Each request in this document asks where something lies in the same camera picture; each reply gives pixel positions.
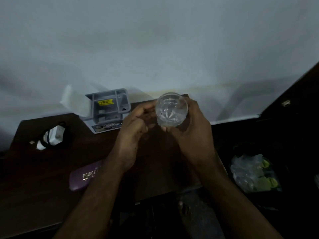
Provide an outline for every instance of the person's right hand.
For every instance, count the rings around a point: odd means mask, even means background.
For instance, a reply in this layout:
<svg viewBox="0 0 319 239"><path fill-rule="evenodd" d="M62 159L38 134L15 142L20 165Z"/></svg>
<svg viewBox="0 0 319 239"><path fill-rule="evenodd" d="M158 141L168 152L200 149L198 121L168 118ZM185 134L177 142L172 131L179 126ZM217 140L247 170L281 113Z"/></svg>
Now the person's right hand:
<svg viewBox="0 0 319 239"><path fill-rule="evenodd" d="M196 101L185 97L189 106L190 123L185 132L176 127L162 127L164 132L172 134L181 152L193 165L216 162L212 128L209 121L202 114Z"/></svg>

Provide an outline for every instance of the glass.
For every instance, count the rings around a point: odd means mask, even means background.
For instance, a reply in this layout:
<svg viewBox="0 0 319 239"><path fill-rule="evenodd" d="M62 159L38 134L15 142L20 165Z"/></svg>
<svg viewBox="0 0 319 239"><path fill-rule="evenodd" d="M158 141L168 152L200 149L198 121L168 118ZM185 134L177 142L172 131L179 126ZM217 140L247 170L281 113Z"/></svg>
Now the glass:
<svg viewBox="0 0 319 239"><path fill-rule="evenodd" d="M157 99L155 111L160 126L178 126L187 116L188 104L177 93L165 93Z"/></svg>

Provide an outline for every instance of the purple eyeglass case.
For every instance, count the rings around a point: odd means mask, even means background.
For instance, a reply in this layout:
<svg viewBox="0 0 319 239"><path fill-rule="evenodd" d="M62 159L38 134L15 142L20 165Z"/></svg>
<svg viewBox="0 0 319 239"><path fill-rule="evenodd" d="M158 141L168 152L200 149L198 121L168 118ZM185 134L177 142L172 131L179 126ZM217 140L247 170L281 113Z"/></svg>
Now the purple eyeglass case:
<svg viewBox="0 0 319 239"><path fill-rule="evenodd" d="M96 176L98 169L101 167L103 160L86 165L75 171L69 176L69 187L72 191L84 189L90 183L91 179Z"/></svg>

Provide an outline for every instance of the person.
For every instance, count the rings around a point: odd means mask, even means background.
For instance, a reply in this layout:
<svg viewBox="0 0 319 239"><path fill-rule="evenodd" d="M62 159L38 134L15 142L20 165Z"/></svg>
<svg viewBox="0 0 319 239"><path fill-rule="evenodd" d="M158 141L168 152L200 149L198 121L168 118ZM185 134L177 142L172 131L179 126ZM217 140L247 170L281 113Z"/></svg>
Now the person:
<svg viewBox="0 0 319 239"><path fill-rule="evenodd" d="M187 130L181 132L175 127L162 127L162 130L175 137L181 152L192 165L212 200L225 236L245 239L282 238L228 178L217 160L209 121L196 101L185 99L190 116ZM155 103L138 105L124 119L112 151L78 205L55 234L55 239L106 237L121 178L135 162L139 139L155 126L147 124L150 118L156 117Z"/></svg>

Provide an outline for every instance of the dark brown table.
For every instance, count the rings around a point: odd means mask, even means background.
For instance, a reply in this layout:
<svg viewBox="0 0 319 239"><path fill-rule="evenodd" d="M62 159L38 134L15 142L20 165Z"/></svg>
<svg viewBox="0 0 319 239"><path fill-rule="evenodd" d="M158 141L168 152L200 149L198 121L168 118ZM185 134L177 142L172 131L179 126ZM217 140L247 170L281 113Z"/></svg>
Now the dark brown table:
<svg viewBox="0 0 319 239"><path fill-rule="evenodd" d="M60 121L69 128L69 142L42 151L29 143ZM104 159L118 132L93 134L73 113L22 121L0 175L0 238L61 223L83 194L70 191L70 172ZM198 185L174 138L156 126L141 138L136 162L122 179L118 199L133 203Z"/></svg>

